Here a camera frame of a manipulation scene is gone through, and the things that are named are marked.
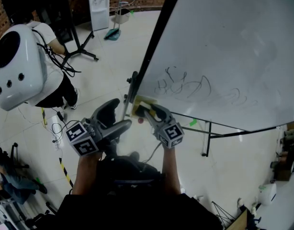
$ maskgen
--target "white tile floor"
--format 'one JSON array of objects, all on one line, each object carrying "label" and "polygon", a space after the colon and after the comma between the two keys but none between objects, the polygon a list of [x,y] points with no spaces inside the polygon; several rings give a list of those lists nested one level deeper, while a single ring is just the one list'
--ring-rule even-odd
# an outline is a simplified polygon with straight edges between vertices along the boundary
[{"label": "white tile floor", "polygon": [[[69,63],[81,74],[71,79],[80,89],[79,105],[75,111],[66,110],[68,120],[81,120],[90,117],[93,111],[104,102],[119,98],[128,91],[126,79],[134,70],[139,71],[153,29],[158,19],[158,11],[138,12],[130,21],[121,26],[121,36],[117,41],[104,41],[108,29],[95,32],[86,49],[100,59],[77,56]],[[88,36],[90,24],[77,27],[80,42]],[[75,42],[67,43],[71,52],[76,49]],[[120,114],[122,104],[117,112]],[[46,110],[49,125],[57,121],[55,112]],[[189,118],[176,116],[182,125],[189,125]],[[63,197],[71,189],[63,174],[59,157],[63,154],[64,165],[73,182],[76,178],[78,156],[62,139],[60,150],[56,151],[52,135],[43,128],[41,109],[21,105],[10,112],[0,109],[0,146],[10,151],[14,142],[19,144],[19,158],[30,165],[28,172],[38,177],[48,188],[48,194],[37,193],[25,204],[27,214],[34,216],[46,210],[45,201],[49,200],[59,207]],[[204,123],[197,123],[193,128],[206,129]],[[233,129],[214,126],[214,132],[236,132]],[[177,162],[180,182],[189,196],[204,195],[202,204],[210,210],[215,201],[232,215],[237,213],[237,199],[242,197],[250,207],[258,193],[258,186],[270,178],[270,162],[278,150],[277,138],[280,131],[275,129],[263,133],[233,138],[220,138],[211,141],[208,158],[201,153],[206,147],[206,136],[202,133],[185,131],[182,144],[177,147]],[[151,127],[145,122],[139,124],[133,119],[130,130],[122,135],[118,147],[120,155],[132,151],[140,153],[140,160],[147,159],[156,139],[151,135]],[[150,164],[161,169],[163,151],[159,149]]]}]

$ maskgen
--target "teal dustpan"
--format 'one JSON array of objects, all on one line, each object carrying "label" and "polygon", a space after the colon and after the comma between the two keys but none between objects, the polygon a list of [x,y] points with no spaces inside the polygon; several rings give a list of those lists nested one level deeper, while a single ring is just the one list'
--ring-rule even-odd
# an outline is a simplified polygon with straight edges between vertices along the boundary
[{"label": "teal dustpan", "polygon": [[120,21],[118,23],[118,28],[115,28],[115,25],[116,25],[116,17],[118,15],[119,5],[120,5],[120,8],[122,9],[121,1],[122,0],[119,0],[119,2],[118,2],[117,13],[116,13],[115,19],[114,19],[114,27],[113,27],[113,29],[111,29],[111,30],[108,31],[108,33],[104,37],[104,40],[116,41],[119,38],[119,36],[120,36],[120,33],[121,33],[121,30],[120,30]]}]

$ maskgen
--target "person's arm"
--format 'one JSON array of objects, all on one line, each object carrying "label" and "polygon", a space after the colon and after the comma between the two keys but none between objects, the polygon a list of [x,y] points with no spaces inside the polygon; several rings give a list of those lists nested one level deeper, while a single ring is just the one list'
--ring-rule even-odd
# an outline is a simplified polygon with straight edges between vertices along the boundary
[{"label": "person's arm", "polygon": [[164,157],[162,173],[165,174],[164,192],[168,195],[181,194],[180,182],[177,172],[175,148],[167,148],[163,145]]},{"label": "person's arm", "polygon": [[72,190],[73,195],[86,195],[90,192],[96,180],[97,163],[101,156],[102,153],[96,152],[80,157],[77,177]]},{"label": "person's arm", "polygon": [[56,38],[54,40],[52,40],[48,45],[52,48],[54,53],[56,53],[58,55],[65,55],[64,46],[61,45]]}]

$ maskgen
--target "black tripod leg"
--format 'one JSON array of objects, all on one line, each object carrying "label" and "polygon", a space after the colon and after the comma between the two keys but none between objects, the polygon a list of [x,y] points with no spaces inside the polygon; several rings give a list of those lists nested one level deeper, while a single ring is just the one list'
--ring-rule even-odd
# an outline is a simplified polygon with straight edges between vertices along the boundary
[{"label": "black tripod leg", "polygon": [[88,38],[84,41],[84,43],[81,45],[81,48],[84,48],[86,44],[89,42],[90,38],[94,38],[94,32],[91,32]]},{"label": "black tripod leg", "polygon": [[90,56],[92,58],[94,58],[94,60],[98,61],[99,59],[92,53],[87,52],[86,50],[84,50],[83,52],[81,52],[82,54],[85,54],[87,56]]}]

